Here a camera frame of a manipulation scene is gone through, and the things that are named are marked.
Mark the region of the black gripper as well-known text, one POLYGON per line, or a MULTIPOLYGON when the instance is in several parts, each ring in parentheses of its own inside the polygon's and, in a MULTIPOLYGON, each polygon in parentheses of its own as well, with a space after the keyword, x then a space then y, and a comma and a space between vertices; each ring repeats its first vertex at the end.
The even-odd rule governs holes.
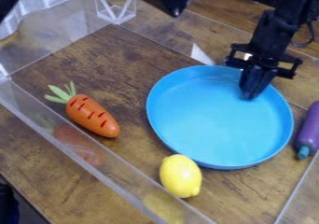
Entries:
POLYGON ((276 16, 272 10, 266 10, 250 43, 231 45, 232 51, 225 58, 225 65, 243 69, 239 88, 246 99, 259 96, 275 76, 294 78, 302 60, 290 56, 286 50, 299 28, 298 24, 288 24, 282 17, 276 16), (254 61, 263 67, 248 66, 250 63, 246 60, 235 57, 239 51, 251 54, 254 61))

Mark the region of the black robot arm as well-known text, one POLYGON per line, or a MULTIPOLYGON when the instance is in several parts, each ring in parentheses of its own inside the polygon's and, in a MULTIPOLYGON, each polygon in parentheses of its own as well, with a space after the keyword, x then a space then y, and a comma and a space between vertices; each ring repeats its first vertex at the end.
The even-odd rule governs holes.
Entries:
MULTIPOLYGON (((143 0, 176 17, 192 0, 143 0)), ((252 0, 271 8, 260 16, 247 44, 234 44, 232 52, 246 52, 248 60, 230 56, 225 64, 243 70, 239 81, 242 96, 254 99, 275 77, 291 78, 302 61, 286 54, 292 37, 303 25, 319 18, 319 0, 252 0)))

